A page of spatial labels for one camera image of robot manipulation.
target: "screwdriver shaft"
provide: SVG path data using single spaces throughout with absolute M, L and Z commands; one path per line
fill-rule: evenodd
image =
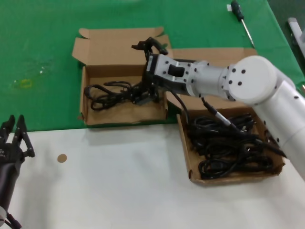
M 244 29 L 246 30 L 246 32 L 247 32 L 247 34 L 248 34 L 249 39 L 250 39 L 250 41 L 251 41 L 251 43 L 252 43 L 252 45 L 253 45 L 253 48 L 255 48 L 255 46 L 254 46 L 254 42 L 253 42 L 252 37 L 251 37 L 251 35 L 250 35 L 250 33 L 249 33 L 248 29 L 247 29 L 246 24 L 244 23 L 244 20 L 242 19 L 241 21 L 242 21 L 242 23 L 243 23 L 243 25 L 244 25 Z

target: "screwdriver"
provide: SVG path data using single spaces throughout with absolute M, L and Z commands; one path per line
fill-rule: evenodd
M 255 48 L 252 37 L 251 37 L 247 27 L 246 27 L 246 24 L 244 23 L 244 15 L 242 13 L 242 8 L 240 7 L 239 3 L 236 0 L 233 0 L 231 2 L 231 8 L 232 8 L 233 14 L 237 17 L 238 21 L 241 21 L 243 23 L 244 29 L 246 30 L 246 32 L 248 34 L 248 37 L 249 37 L 253 47 Z

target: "cardboard box flap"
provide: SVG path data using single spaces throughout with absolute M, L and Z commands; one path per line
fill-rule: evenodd
M 170 44 L 163 27 L 140 29 L 80 29 L 84 38 L 76 38 L 72 56 L 86 65 L 144 65 L 144 52 L 131 46 L 155 37 L 161 44 Z
M 230 64 L 237 63 L 241 59 L 257 55 L 255 49 L 252 48 L 191 48 L 191 49 L 172 49 L 173 56 L 176 59 L 188 59 L 197 61 L 208 61 L 212 65 L 226 67 Z M 187 109 L 189 110 L 203 110 L 206 109 L 200 98 L 190 97 L 186 95 L 179 95 Z M 170 93 L 166 93 L 167 100 L 175 106 L 181 108 L 180 103 Z M 233 108 L 246 106 L 240 102 L 231 102 L 218 98 L 216 96 L 205 96 L 205 100 L 219 108 Z
M 89 30 L 81 28 L 79 33 L 82 37 L 87 39 L 129 39 L 137 38 L 139 41 L 146 40 L 149 37 L 157 37 L 164 32 L 163 27 L 156 28 L 134 28 L 134 29 L 98 29 Z

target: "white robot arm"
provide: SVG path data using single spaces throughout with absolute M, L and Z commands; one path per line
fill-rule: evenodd
M 148 82 L 175 93 L 216 95 L 251 106 L 305 180 L 305 99 L 266 58 L 250 56 L 220 68 L 151 54 L 145 71 Z

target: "brown circular sticker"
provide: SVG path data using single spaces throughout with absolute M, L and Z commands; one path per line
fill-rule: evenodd
M 66 160 L 67 160 L 67 155 L 65 155 L 65 154 L 60 154 L 60 155 L 57 157 L 57 161 L 58 161 L 59 163 L 64 163 Z

